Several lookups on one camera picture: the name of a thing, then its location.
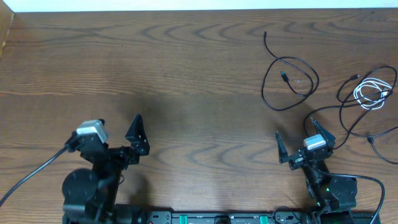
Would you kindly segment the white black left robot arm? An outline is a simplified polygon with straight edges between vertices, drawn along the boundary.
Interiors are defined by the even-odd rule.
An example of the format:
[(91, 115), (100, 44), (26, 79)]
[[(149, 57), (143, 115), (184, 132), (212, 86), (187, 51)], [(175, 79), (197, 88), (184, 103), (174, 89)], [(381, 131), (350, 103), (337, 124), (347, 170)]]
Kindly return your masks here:
[(82, 122), (66, 142), (68, 152), (92, 163), (91, 169), (77, 169), (62, 184), (64, 223), (147, 223), (140, 207), (116, 203), (122, 172), (149, 155), (150, 146), (143, 118), (135, 115), (125, 138), (129, 146), (110, 148), (104, 120)]

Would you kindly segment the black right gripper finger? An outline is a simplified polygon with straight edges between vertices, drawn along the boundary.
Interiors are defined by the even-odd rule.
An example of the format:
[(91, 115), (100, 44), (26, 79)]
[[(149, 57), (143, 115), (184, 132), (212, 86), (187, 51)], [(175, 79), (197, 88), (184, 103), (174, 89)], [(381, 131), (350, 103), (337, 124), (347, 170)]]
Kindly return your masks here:
[(277, 147), (278, 147), (279, 163), (283, 164), (283, 163), (287, 162), (289, 153), (287, 152), (286, 147), (284, 146), (283, 140), (278, 131), (275, 132), (275, 138), (276, 138)]
[(321, 124), (317, 120), (315, 120), (314, 118), (311, 118), (311, 121), (312, 121), (312, 124), (313, 124), (313, 127), (314, 127), (316, 133), (320, 134), (324, 138), (328, 148), (329, 149), (334, 149), (335, 139), (336, 139), (334, 137), (334, 135), (332, 135), (332, 133), (330, 133), (323, 126), (321, 126)]

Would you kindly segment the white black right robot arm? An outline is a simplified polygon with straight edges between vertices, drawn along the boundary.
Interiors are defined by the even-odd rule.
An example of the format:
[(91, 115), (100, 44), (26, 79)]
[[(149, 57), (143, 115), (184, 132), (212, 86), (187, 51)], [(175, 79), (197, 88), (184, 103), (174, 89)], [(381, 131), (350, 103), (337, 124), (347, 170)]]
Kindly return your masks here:
[(306, 176), (306, 185), (311, 198), (324, 212), (339, 212), (356, 206), (358, 193), (355, 177), (332, 174), (325, 160), (332, 156), (335, 137), (316, 120), (312, 120), (316, 135), (303, 140), (303, 148), (289, 154), (278, 132), (275, 138), (279, 162), (288, 163), (291, 170), (301, 169)]

